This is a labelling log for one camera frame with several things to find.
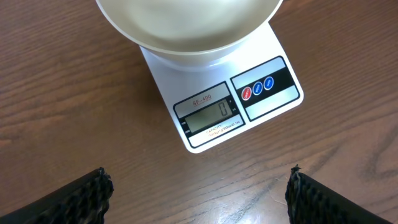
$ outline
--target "kitchen scale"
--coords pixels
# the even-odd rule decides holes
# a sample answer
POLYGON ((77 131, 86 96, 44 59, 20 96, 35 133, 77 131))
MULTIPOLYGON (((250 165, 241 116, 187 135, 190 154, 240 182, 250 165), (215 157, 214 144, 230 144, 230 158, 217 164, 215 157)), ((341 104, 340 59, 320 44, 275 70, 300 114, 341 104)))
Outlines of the kitchen scale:
POLYGON ((185 147, 207 150, 303 101, 303 90, 268 23, 233 53, 184 67, 141 48, 185 147))

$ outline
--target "digital scale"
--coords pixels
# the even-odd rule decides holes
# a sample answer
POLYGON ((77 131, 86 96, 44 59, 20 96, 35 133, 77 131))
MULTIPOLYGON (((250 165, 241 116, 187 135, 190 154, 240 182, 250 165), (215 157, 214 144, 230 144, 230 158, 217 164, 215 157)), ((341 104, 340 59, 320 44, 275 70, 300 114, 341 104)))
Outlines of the digital scale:
POLYGON ((233 53, 184 67, 141 48, 185 147, 207 150, 303 101, 303 90, 269 24, 233 53))

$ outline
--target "wood grain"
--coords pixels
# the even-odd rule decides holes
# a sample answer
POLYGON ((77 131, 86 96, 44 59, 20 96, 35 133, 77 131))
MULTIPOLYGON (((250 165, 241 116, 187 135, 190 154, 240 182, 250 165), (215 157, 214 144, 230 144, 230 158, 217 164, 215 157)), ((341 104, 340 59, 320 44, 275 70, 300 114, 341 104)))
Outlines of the wood grain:
POLYGON ((185 150, 136 44, 94 1, 0 1, 0 215, 103 166, 107 223, 287 223, 289 169, 398 223, 398 2, 290 0, 296 109, 185 150))

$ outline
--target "display panel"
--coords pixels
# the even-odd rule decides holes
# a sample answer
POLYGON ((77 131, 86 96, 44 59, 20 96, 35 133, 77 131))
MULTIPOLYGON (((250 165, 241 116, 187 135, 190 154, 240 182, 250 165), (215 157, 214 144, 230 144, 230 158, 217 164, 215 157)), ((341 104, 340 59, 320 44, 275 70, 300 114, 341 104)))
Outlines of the display panel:
POLYGON ((205 126, 217 123, 218 121, 228 118, 232 115, 231 108, 226 100, 221 100, 203 110, 194 113, 185 118, 191 132, 198 131, 205 126))

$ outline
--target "white scale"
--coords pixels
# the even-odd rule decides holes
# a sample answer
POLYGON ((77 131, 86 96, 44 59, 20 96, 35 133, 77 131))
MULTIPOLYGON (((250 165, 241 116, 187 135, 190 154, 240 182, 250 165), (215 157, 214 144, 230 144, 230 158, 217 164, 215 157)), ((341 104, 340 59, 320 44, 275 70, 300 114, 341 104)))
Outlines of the white scale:
POLYGON ((203 152, 303 101, 303 90, 269 24, 207 67, 142 53, 185 147, 203 152))

